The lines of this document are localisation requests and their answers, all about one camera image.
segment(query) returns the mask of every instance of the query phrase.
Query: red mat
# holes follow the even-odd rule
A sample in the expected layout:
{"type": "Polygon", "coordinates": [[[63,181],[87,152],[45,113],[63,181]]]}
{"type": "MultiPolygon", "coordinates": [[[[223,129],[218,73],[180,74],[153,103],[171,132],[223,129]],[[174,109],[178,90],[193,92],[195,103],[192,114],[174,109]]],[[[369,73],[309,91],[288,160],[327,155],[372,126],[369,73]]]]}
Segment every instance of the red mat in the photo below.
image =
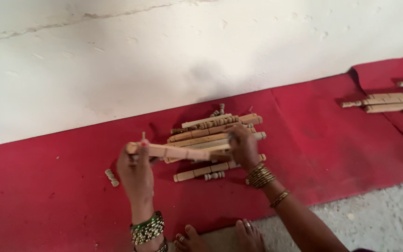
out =
{"type": "MultiPolygon", "coordinates": [[[[354,69],[359,75],[361,88],[367,94],[403,92],[403,87],[396,87],[397,82],[403,81],[403,58],[357,65],[354,69]]],[[[403,132],[403,112],[383,114],[403,132]]]]}
{"type": "MultiPolygon", "coordinates": [[[[139,140],[165,143],[169,129],[226,112],[253,112],[267,138],[267,165],[304,203],[343,198],[403,182],[403,135],[382,114],[342,109],[343,97],[363,98],[349,74],[0,145],[0,251],[98,251],[130,248],[129,203],[104,174],[121,147],[139,140]]],[[[245,172],[226,178],[173,182],[173,174],[203,167],[188,162],[154,167],[156,209],[173,239],[187,223],[200,232],[238,218],[273,215],[262,193],[245,186],[245,172]]]]}

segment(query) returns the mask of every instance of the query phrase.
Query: woman's right hand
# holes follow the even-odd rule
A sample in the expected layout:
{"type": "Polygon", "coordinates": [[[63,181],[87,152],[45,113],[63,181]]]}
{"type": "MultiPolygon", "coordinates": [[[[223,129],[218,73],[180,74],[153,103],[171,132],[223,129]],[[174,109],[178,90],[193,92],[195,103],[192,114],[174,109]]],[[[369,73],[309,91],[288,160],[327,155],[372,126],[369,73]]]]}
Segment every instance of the woman's right hand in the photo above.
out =
{"type": "Polygon", "coordinates": [[[230,145],[234,160],[247,173],[251,173],[259,164],[256,138],[243,126],[234,126],[226,129],[225,132],[233,135],[230,145]]]}

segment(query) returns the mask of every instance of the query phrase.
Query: toe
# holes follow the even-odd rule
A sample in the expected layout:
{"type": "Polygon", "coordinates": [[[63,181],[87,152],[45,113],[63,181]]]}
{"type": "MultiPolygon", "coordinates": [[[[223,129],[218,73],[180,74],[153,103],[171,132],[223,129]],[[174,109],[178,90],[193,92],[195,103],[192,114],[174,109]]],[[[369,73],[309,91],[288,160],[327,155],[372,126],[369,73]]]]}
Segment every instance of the toe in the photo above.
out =
{"type": "Polygon", "coordinates": [[[180,243],[181,245],[185,246],[185,247],[189,247],[189,240],[184,237],[182,234],[177,234],[175,236],[176,238],[176,242],[180,243]]]}
{"type": "Polygon", "coordinates": [[[175,249],[179,249],[181,251],[187,251],[188,250],[188,248],[185,245],[181,244],[177,240],[174,241],[174,244],[175,244],[175,249]]]}
{"type": "Polygon", "coordinates": [[[247,231],[245,230],[245,225],[242,220],[236,222],[236,232],[239,240],[242,240],[247,236],[247,231]]]}
{"type": "Polygon", "coordinates": [[[189,237],[189,239],[194,239],[194,238],[198,238],[198,234],[197,231],[195,230],[195,228],[191,225],[186,225],[186,227],[184,228],[184,230],[186,230],[186,233],[189,237]]]}
{"type": "Polygon", "coordinates": [[[247,231],[247,234],[252,235],[253,231],[251,230],[251,225],[247,219],[243,219],[243,224],[245,225],[245,230],[247,231]]]}
{"type": "Polygon", "coordinates": [[[251,220],[249,220],[248,223],[250,224],[250,227],[251,227],[251,233],[252,233],[253,235],[256,235],[256,234],[257,234],[257,228],[253,225],[253,223],[251,222],[251,220]]]}

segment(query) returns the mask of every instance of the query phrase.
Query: concrete floor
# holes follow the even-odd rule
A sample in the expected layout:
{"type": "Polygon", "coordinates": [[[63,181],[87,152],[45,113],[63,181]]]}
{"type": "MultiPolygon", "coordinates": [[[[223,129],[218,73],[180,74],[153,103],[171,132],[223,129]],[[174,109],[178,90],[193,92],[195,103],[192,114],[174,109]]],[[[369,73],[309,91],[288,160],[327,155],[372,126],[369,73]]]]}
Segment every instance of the concrete floor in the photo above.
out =
{"type": "MultiPolygon", "coordinates": [[[[403,184],[310,208],[350,249],[403,252],[403,184]]],[[[298,252],[279,217],[253,221],[265,235],[267,252],[298,252]]],[[[213,252],[237,252],[233,227],[203,235],[213,252]]]]}

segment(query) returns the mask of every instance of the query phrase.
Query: bangle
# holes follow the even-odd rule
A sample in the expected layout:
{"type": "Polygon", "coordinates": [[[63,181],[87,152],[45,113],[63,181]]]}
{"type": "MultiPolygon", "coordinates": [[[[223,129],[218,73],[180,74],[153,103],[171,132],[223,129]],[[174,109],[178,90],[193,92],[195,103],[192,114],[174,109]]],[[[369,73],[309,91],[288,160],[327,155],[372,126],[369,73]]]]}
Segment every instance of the bangle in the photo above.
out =
{"type": "Polygon", "coordinates": [[[141,224],[130,225],[132,242],[135,245],[143,244],[156,238],[164,231],[164,220],[160,211],[156,211],[152,217],[141,224]]]}
{"type": "Polygon", "coordinates": [[[167,239],[166,239],[166,237],[164,237],[164,240],[161,243],[160,248],[155,252],[167,252],[168,250],[169,250],[169,246],[167,245],[167,239]]]}
{"type": "Polygon", "coordinates": [[[263,163],[258,164],[255,169],[247,176],[247,180],[256,189],[260,189],[268,182],[274,180],[274,175],[264,166],[263,163]]]}
{"type": "Polygon", "coordinates": [[[290,194],[289,190],[285,190],[283,191],[283,193],[281,193],[279,195],[279,197],[273,201],[273,203],[270,205],[271,208],[275,208],[279,203],[281,203],[281,201],[283,201],[283,199],[285,199],[285,197],[287,197],[290,194]]]}

